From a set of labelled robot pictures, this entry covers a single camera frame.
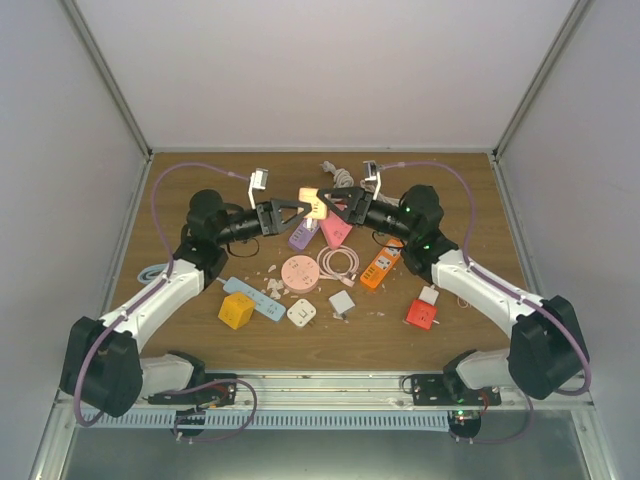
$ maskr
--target gray floor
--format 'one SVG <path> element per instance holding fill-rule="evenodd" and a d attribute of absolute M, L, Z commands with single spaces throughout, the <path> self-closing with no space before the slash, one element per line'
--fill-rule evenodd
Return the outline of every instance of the gray floor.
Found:
<path fill-rule="evenodd" d="M 489 414 L 482 436 L 522 422 L 519 412 Z M 434 432 L 259 430 L 177 445 L 168 430 L 84 429 L 69 459 L 66 480 L 588 478 L 570 416 L 542 412 L 527 437 L 500 446 L 457 445 Z"/>

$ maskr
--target table surface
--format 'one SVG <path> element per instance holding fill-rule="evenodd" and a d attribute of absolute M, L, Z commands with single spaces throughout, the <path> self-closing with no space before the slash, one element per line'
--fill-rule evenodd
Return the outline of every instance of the table surface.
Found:
<path fill-rule="evenodd" d="M 250 175 L 256 167 L 270 170 L 268 198 L 295 199 L 301 186 L 331 187 L 332 176 L 320 168 L 328 160 L 347 168 L 356 181 L 362 178 L 362 162 L 379 164 L 436 160 L 455 168 L 470 184 L 477 204 L 477 225 L 473 232 L 472 257 L 488 269 L 518 286 L 524 286 L 522 272 L 504 214 L 500 196 L 486 155 L 408 153 L 188 153 L 155 156 L 138 210 L 113 306 L 121 305 L 142 285 L 138 273 L 145 267 L 166 261 L 151 217 L 151 189 L 168 167 L 181 162 L 202 162 Z M 433 185 L 445 211 L 441 229 L 458 244 L 469 222 L 469 204 L 464 190 L 448 172 L 438 168 L 399 168 L 383 173 L 382 193 L 399 197 L 416 183 Z M 205 188 L 218 190 L 226 202 L 248 207 L 247 185 L 202 168 L 183 168 L 169 174 L 158 191 L 157 211 L 162 229 L 175 249 L 185 223 L 191 196 Z M 287 246 L 290 232 L 260 238 L 259 254 L 252 258 L 229 259 L 222 277 L 235 276 L 253 287 L 265 289 L 265 279 L 279 279 L 282 263 L 296 254 Z M 325 246 L 322 233 L 309 244 L 306 254 L 315 258 Z M 380 251 L 371 231 L 353 229 L 345 245 L 360 256 L 362 271 Z M 249 254 L 255 245 L 239 245 L 237 254 Z M 342 258 L 332 265 L 339 269 Z M 276 269 L 268 273 L 269 267 Z M 453 294 L 441 291 L 437 319 L 430 331 L 403 322 L 407 309 L 425 282 L 411 275 L 402 261 L 387 275 L 384 285 L 369 292 L 357 282 L 348 289 L 356 307 L 347 321 L 337 320 L 328 298 L 345 287 L 337 281 L 321 280 L 319 287 L 301 297 L 317 308 L 313 326 L 296 327 L 286 316 L 278 323 L 254 312 L 251 321 L 235 331 L 218 319 L 224 298 L 222 285 L 214 282 L 198 297 L 182 306 L 154 334 L 143 356 L 181 350 L 204 360 L 213 369 L 279 370 L 440 370 L 465 350 L 493 350 L 508 345 L 505 335 L 472 307 L 461 308 Z M 280 302 L 295 303 L 291 294 Z"/>

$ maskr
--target white adapter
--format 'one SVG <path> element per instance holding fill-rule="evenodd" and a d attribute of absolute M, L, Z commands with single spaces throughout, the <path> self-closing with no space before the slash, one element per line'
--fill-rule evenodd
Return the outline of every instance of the white adapter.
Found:
<path fill-rule="evenodd" d="M 301 298 L 287 310 L 287 317 L 296 326 L 304 327 L 313 317 L 316 316 L 316 307 L 311 305 L 308 300 Z"/>
<path fill-rule="evenodd" d="M 436 290 L 436 286 L 431 285 L 431 287 L 422 287 L 422 291 L 420 292 L 418 299 L 435 307 L 438 295 L 440 295 L 440 292 Z"/>
<path fill-rule="evenodd" d="M 356 306 L 346 290 L 330 296 L 329 303 L 333 307 L 333 310 L 342 318 L 345 318 L 347 312 Z"/>

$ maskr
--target metal grate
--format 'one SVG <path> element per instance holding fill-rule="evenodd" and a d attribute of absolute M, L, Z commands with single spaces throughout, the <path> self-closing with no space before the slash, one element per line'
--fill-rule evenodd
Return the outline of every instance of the metal grate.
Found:
<path fill-rule="evenodd" d="M 97 412 L 87 410 L 92 418 Z M 209 410 L 204 425 L 182 425 L 180 428 L 233 429 L 247 419 L 248 413 L 232 410 Z M 98 428 L 171 428 L 175 411 L 134 409 L 122 417 L 104 416 Z M 252 429 L 263 430 L 449 430 L 446 412 L 258 412 Z"/>

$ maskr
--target red power adapter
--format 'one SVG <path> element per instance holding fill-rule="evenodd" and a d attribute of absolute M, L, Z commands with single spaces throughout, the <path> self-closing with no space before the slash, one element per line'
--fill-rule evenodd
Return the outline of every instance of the red power adapter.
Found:
<path fill-rule="evenodd" d="M 407 313 L 405 321 L 424 330 L 430 330 L 437 311 L 438 309 L 433 305 L 416 298 L 411 303 L 411 307 L 409 307 L 409 313 Z"/>

